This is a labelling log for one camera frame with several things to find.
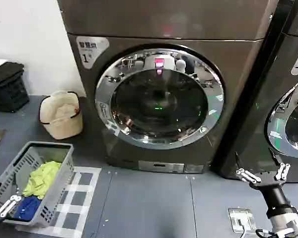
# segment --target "glass door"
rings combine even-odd
[[[213,66],[185,51],[146,49],[125,56],[102,74],[98,114],[116,136],[148,149],[172,149],[208,133],[224,104]]]
[[[298,84],[276,104],[268,118],[267,134],[278,151],[298,158]]]

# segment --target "white wall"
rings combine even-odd
[[[57,0],[0,0],[0,59],[25,65],[31,95],[85,96]]]

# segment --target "black crate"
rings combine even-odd
[[[0,82],[0,111],[15,113],[29,102],[20,71]]]

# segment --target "yellow cloth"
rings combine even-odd
[[[25,190],[22,195],[25,197],[34,195],[38,199],[43,199],[49,187],[52,185],[54,178],[61,166],[61,163],[55,161],[42,164],[37,170],[30,174]]]

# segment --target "front-load washer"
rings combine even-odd
[[[59,0],[107,162],[202,173],[276,5],[277,0]]]
[[[273,151],[291,166],[287,182],[298,182],[298,0],[289,2],[285,26],[271,55],[260,59],[267,64],[255,90],[247,92],[251,98],[242,103],[240,120],[235,117],[238,129],[227,135],[232,143],[217,161],[225,178],[236,178],[236,153],[248,170],[276,171]]]

